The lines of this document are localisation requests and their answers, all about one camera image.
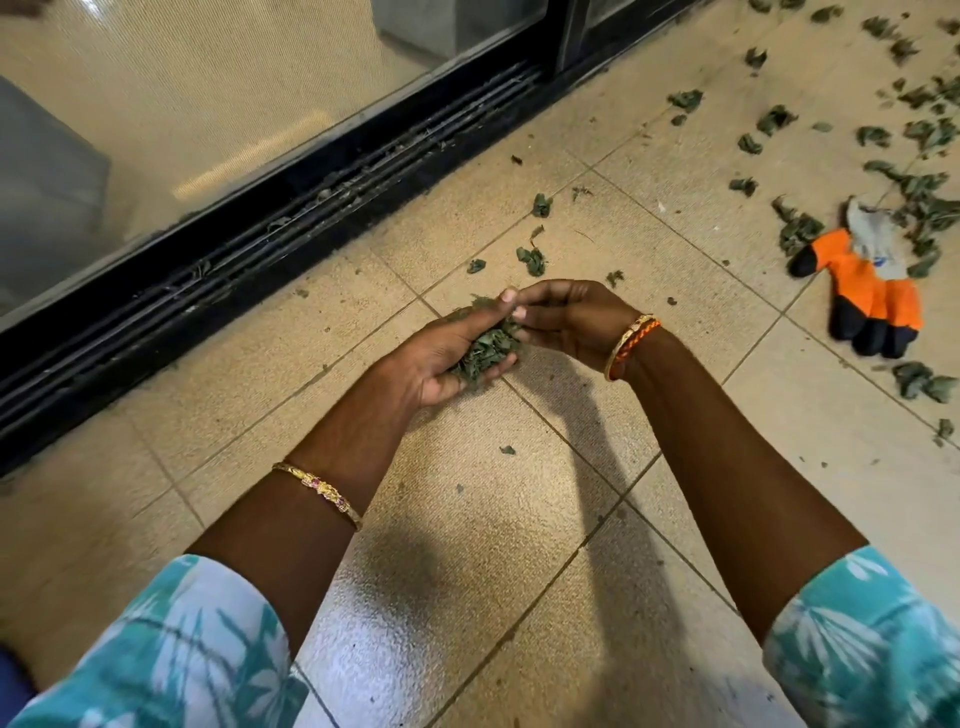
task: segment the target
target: black rubber fingertip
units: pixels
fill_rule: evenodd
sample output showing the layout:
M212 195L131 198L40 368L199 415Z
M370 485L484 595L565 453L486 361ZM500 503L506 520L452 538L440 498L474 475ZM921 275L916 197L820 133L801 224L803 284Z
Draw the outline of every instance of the black rubber fingertip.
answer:
M867 324L867 314L850 303L843 296L833 299L830 312L829 331L837 341L850 341Z
M787 272L796 279L806 278L817 272L817 254L812 245L793 256L793 260L786 267Z
M888 359L900 359L920 333L911 327L888 327L880 353Z
M860 356L874 356L883 349L890 326L883 319L867 319L852 341L853 350Z

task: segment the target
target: sleeve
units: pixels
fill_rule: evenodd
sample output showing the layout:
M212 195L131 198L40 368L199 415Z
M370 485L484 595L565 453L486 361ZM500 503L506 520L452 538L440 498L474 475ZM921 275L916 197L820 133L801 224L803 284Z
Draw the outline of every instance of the sleeve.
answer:
M307 691L260 592L216 561L181 556L11 728L289 726Z
M872 546L786 605L763 664L813 728L960 727L960 635Z

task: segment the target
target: tile floor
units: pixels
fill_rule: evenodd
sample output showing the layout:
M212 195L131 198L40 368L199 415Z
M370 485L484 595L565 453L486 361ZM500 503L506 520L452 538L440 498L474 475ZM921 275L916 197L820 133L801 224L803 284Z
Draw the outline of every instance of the tile floor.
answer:
M851 0L827 26L717 0L640 44L9 478L0 636L43 685L61 676L378 356L470 293L530 282L513 250L537 191L556 195L548 274L622 269L618 292L960 618L960 449L933 442L960 404L904 402L876 361L829 340L828 280L784 273L768 205L787 193L834 219L851 194L879 201L889 185L861 170L874 156L960 177L955 154L852 140L912 116L876 95L898 76L956 75L956 38L935 27L950 8L910 5L902 27L923 50L903 69L858 28L903 0ZM758 77L741 60L754 45L771 54ZM703 105L672 126L666 95L694 86ZM801 120L760 157L739 152L776 103ZM741 175L760 182L753 199L727 189ZM574 185L592 194L574 202ZM960 230L945 238L914 352L957 374ZM468 278L474 256L488 266ZM417 423L297 670L313 688L303 726L796 722L630 392L543 352Z

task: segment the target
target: bracelet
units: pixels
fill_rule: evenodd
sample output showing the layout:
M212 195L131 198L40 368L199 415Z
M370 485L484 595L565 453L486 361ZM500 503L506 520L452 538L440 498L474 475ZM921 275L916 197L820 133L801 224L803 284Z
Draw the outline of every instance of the bracelet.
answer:
M607 366L604 367L604 377L607 381L615 381L611 375L612 368L627 359L630 352L651 330L660 325L660 320L649 313L640 316L636 321L630 324L630 327L623 332L623 336L613 347L610 357L607 359Z
M353 506L349 504L347 499L341 496L337 489L325 480L320 480L317 476L311 473L306 473L300 468L295 468L287 463L274 463L274 470L289 473L303 483L303 485L305 485L307 488L312 491L316 491L318 495L326 498L326 500L332 503L338 511L353 521L353 526L358 531L363 526L363 519L360 518L360 514L353 510Z

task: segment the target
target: gold bangle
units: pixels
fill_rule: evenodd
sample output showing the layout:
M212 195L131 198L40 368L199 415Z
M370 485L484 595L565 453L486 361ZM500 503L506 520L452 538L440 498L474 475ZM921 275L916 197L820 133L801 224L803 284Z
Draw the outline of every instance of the gold bangle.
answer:
M353 510L353 506L349 504L347 499L341 496L337 489L325 480L320 480L317 476L306 473L300 468L295 468L287 463L274 463L274 470L289 473L307 488L316 491L318 495L326 498L338 511L353 521L353 526L358 531L363 526L363 519L360 518L360 514Z
M651 321L656 321L657 317L651 313L641 314L640 317L630 324L630 327L623 332L623 336L620 337L620 340L616 342L616 346L613 347L613 351L610 352L610 356L607 357L607 366L603 369L603 376L607 381L615 381L610 376L610 369L613 366L613 362L616 361L616 356L620 353L620 350L623 349L624 345L630 341L633 336L640 331L644 326L649 324Z

